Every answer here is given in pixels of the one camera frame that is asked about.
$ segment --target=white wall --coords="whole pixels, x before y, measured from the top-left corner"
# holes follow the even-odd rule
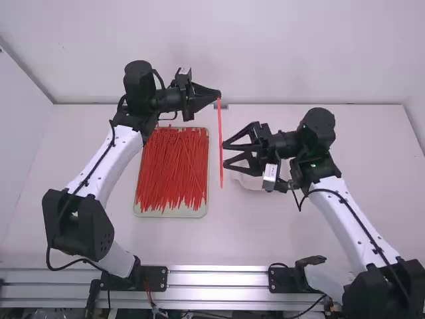
[[[40,146],[51,108],[52,103],[2,49],[0,53],[0,242],[5,236]]]
[[[425,147],[425,1],[2,1],[0,35],[59,102],[181,65],[232,102],[400,102]]]

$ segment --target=cable clip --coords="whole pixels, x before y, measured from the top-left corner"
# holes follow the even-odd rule
[[[160,309],[156,304],[152,304],[151,307],[152,307],[153,319],[155,319],[157,314],[160,314],[164,318],[168,318],[168,312],[166,310]]]

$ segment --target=white tray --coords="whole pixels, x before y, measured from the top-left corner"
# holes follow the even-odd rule
[[[175,128],[176,130],[182,130],[182,127],[171,127]],[[138,217],[204,217],[207,214],[207,208],[208,208],[208,192],[209,192],[209,172],[210,172],[210,140],[208,138],[208,166],[207,166],[207,202],[202,201],[201,206],[199,206],[198,210],[193,210],[192,207],[187,207],[184,202],[181,203],[180,208],[174,208],[171,209],[169,206],[167,206],[164,209],[164,212],[162,212],[162,209],[148,209],[144,213],[141,212],[140,204],[136,204],[136,196],[134,196],[134,204],[133,204],[133,213],[134,215]]]

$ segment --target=white label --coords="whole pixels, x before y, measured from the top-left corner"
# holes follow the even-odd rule
[[[264,181],[276,181],[276,176],[278,173],[278,165],[277,164],[266,164],[266,169],[264,170]]]
[[[179,74],[188,74],[191,68],[180,68]]]

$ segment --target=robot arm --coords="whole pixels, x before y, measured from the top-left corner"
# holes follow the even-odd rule
[[[345,185],[329,148],[335,140],[335,117],[313,108],[296,131],[272,134],[267,124],[253,122],[227,141],[226,150],[242,153],[223,162],[251,176],[263,176],[266,191],[301,189],[323,213],[341,243],[355,276],[350,284],[335,281],[335,274],[314,273],[324,257],[308,257],[294,271],[308,288],[321,290],[343,303],[348,318],[421,318],[425,299],[425,270],[416,260],[404,261],[371,225]],[[250,144],[235,144],[248,136]],[[281,160],[290,160],[292,180],[280,179]],[[246,160],[249,167],[234,163]]]
[[[159,90],[153,75],[161,83]],[[114,240],[114,227],[104,210],[108,197],[129,161],[152,135],[161,113],[177,115],[181,111],[184,121],[193,120],[196,112],[221,93],[192,82],[190,68],[180,68],[165,88],[156,70],[145,61],[133,61],[126,66],[124,86],[126,95],[118,103],[105,142],[65,189],[46,192],[42,209],[48,243],[46,263],[50,270],[70,266],[50,265],[50,250],[58,249],[68,255],[80,255],[84,258],[78,261],[127,279],[131,287],[143,284],[140,260]]]

